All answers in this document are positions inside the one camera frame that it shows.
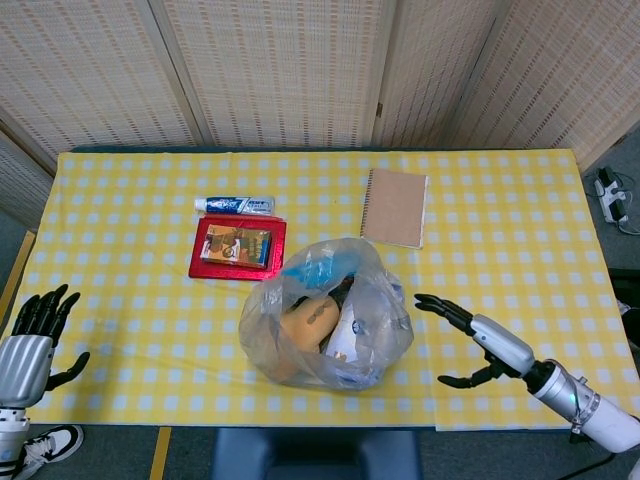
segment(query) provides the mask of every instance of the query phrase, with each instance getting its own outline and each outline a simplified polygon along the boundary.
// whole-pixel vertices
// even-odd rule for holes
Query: book
[[[266,268],[270,243],[268,230],[209,225],[200,258],[207,262]]]
[[[360,236],[375,242],[422,248],[428,181],[426,175],[371,169]]]

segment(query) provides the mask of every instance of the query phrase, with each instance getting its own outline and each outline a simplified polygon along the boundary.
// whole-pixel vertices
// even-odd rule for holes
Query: brown notebook
[[[375,242],[422,248],[427,182],[425,175],[372,169],[360,236]]]

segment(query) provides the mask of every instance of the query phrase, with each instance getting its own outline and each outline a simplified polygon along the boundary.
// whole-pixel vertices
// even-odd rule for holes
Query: plastic bag
[[[319,351],[301,350],[283,328],[283,315],[302,308],[297,306],[305,297],[326,298],[345,279],[350,288],[333,333]],[[355,238],[311,245],[289,259],[277,277],[257,285],[245,303],[239,333],[249,359],[271,380],[341,390],[379,383],[413,341],[399,280],[369,243]]]

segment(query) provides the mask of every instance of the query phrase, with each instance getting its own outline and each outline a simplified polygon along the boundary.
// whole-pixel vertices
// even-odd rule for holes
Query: wicker panel
[[[216,143],[362,143],[382,0],[165,7]]]
[[[193,144],[132,1],[0,3],[0,104],[54,158]]]
[[[36,229],[53,179],[0,133],[0,208]]]
[[[374,142],[438,146],[487,37],[495,0],[408,0],[398,12]]]
[[[585,167],[619,122],[638,120],[639,32],[638,0],[516,1],[453,144],[572,147]]]

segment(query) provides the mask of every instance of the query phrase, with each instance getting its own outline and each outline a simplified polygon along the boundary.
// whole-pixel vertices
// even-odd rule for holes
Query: robot finger
[[[53,328],[53,321],[55,320],[56,310],[58,309],[58,305],[60,304],[60,299],[67,293],[69,286],[64,284],[58,287],[58,289],[53,292],[53,295],[49,297],[47,303],[43,306],[42,314],[38,320],[38,324],[36,325],[36,331],[33,332],[36,335],[44,335],[47,337],[51,336],[51,331]]]
[[[62,335],[62,331],[64,330],[64,325],[67,321],[67,316],[71,311],[71,307],[75,305],[75,303],[80,298],[80,293],[76,292],[62,302],[56,316],[53,320],[53,325],[51,326],[51,335],[50,337],[53,339],[53,348],[58,345],[58,340],[60,340],[60,335]]]
[[[498,365],[487,365],[477,372],[473,372],[471,377],[452,377],[450,375],[439,375],[438,381],[453,388],[474,388],[489,380],[498,378],[503,371]]]
[[[417,293],[415,298],[418,301],[416,308],[424,310],[425,312],[433,312],[436,315],[446,318],[449,323],[457,329],[462,330],[467,335],[473,335],[473,330],[469,327],[473,315],[460,305],[450,300],[425,293]]]
[[[49,292],[45,294],[43,297],[41,297],[40,300],[38,301],[38,305],[36,305],[36,307],[33,309],[33,312],[31,313],[31,317],[27,322],[27,329],[25,332],[27,335],[36,335],[38,324],[40,323],[40,318],[44,313],[44,309],[47,305],[47,302],[51,297],[53,297],[54,293],[55,292]]]
[[[89,352],[83,352],[76,360],[76,363],[74,363],[69,370],[51,375],[47,380],[45,390],[47,392],[50,392],[51,390],[58,388],[60,385],[64,385],[67,382],[70,382],[78,375],[80,375],[82,370],[84,370],[84,367],[87,365],[90,356],[91,355],[89,354]]]
[[[40,301],[40,295],[34,295],[29,300],[25,302],[25,304],[20,309],[18,313],[18,317],[16,318],[16,323],[13,325],[13,330],[11,331],[11,335],[24,335],[27,332],[27,323],[29,323],[29,319],[31,319],[31,315],[33,314],[33,310],[37,307],[38,302]]]

